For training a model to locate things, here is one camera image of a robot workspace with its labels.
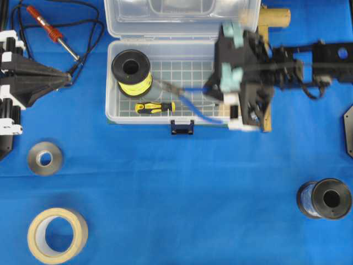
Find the blue pliers handle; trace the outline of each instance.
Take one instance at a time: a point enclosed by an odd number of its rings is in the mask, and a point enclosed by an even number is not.
[[[155,83],[158,83],[163,91],[167,91],[169,93],[175,94],[179,97],[179,100],[189,109],[195,113],[197,116],[202,118],[209,123],[215,124],[223,124],[222,120],[212,119],[210,117],[205,116],[186,96],[184,96],[185,92],[194,93],[194,92],[205,92],[207,88],[181,88],[175,86],[169,82],[161,81],[161,80],[154,80]]]

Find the clear plastic storage box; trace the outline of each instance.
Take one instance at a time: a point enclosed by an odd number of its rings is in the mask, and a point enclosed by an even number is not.
[[[117,54],[136,49],[147,55],[152,76],[181,87],[200,88],[213,69],[215,41],[221,23],[239,22],[256,30],[260,0],[105,0],[108,31],[120,39],[108,48],[105,113],[117,124],[207,124],[183,106],[178,97],[152,84],[140,99],[125,97],[117,87],[111,64]],[[229,121],[229,106],[215,104],[201,93],[192,102],[207,116]],[[152,115],[135,112],[138,102],[171,102],[176,111]]]

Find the masking tape roll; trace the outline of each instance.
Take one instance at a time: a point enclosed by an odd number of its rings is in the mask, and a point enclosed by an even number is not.
[[[48,224],[55,218],[67,220],[73,231],[70,247],[64,252],[50,248],[45,239]],[[82,215],[69,209],[51,208],[40,213],[28,229],[27,242],[32,255],[44,264],[61,264],[78,255],[88,238],[88,227]]]

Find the blue tablecloth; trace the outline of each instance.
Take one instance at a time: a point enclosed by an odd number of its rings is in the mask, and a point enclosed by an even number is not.
[[[94,15],[82,7],[24,2],[52,23]],[[105,21],[103,0],[91,2]],[[271,30],[273,46],[353,40],[348,1],[265,4],[292,12],[287,29]],[[27,15],[24,20],[33,22]],[[63,29],[78,53],[89,26],[80,29],[84,34]],[[39,62],[61,70],[72,64],[43,30],[28,30],[28,39]],[[75,209],[88,223],[87,245],[71,265],[352,264],[352,214],[310,220],[296,205],[306,181],[334,177],[353,188],[343,123],[352,85],[334,83],[317,102],[301,91],[277,90],[268,134],[197,127],[194,136],[171,136],[168,126],[109,125],[104,105],[112,41],[106,31],[74,87],[23,112],[24,133],[0,162],[2,264],[40,264],[26,233],[50,207]],[[56,143],[65,157],[52,177],[34,176],[26,162],[29,149],[43,140]]]

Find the black wire spool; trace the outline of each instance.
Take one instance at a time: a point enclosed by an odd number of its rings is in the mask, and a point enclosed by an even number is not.
[[[327,178],[303,184],[297,192],[297,204],[306,217],[337,220],[349,213],[352,196],[342,181]]]
[[[139,98],[151,90],[151,63],[142,52],[122,51],[114,58],[111,70],[120,92],[125,96]]]

